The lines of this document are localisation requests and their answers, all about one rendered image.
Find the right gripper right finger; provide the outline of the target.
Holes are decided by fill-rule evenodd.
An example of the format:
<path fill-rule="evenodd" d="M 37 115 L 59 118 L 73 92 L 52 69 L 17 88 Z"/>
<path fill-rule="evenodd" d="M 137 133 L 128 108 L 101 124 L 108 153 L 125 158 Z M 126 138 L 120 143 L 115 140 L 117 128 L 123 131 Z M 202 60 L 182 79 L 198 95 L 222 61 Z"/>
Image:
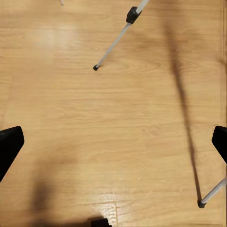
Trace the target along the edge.
<path fill-rule="evenodd" d="M 227 128 L 226 127 L 216 126 L 212 137 L 212 143 L 227 164 Z"/>

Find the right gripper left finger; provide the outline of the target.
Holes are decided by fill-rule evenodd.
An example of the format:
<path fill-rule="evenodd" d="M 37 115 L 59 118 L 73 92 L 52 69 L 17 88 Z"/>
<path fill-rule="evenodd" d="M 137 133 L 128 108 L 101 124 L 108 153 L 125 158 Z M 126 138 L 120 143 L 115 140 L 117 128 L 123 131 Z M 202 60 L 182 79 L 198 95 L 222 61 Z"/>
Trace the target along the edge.
<path fill-rule="evenodd" d="M 24 145 L 21 126 L 0 131 L 0 182 Z"/>

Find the camera tripod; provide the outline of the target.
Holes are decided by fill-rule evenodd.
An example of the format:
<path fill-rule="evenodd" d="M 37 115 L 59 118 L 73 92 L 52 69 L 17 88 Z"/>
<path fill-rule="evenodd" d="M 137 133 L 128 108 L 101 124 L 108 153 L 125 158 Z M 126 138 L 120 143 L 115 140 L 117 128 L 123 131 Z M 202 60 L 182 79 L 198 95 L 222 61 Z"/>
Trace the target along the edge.
<path fill-rule="evenodd" d="M 132 7 L 130 11 L 127 14 L 126 22 L 127 25 L 124 27 L 124 29 L 121 31 L 119 36 L 116 38 L 116 40 L 112 43 L 111 47 L 108 49 L 107 53 L 104 55 L 104 57 L 101 59 L 101 61 L 93 67 L 94 70 L 97 70 L 99 68 L 99 65 L 102 63 L 102 61 L 106 58 L 106 56 L 109 54 L 109 52 L 114 48 L 114 46 L 117 44 L 117 42 L 120 40 L 120 38 L 123 36 L 123 34 L 127 31 L 127 29 L 130 27 L 131 24 L 133 24 L 137 18 L 140 16 L 141 11 L 143 7 L 148 3 L 148 0 L 142 0 L 142 3 L 138 7 Z M 225 184 L 227 184 L 227 176 L 214 188 L 210 191 L 208 195 L 205 196 L 204 199 L 198 201 L 199 208 L 204 208 L 206 202 L 211 199 L 220 189 L 222 189 Z"/>

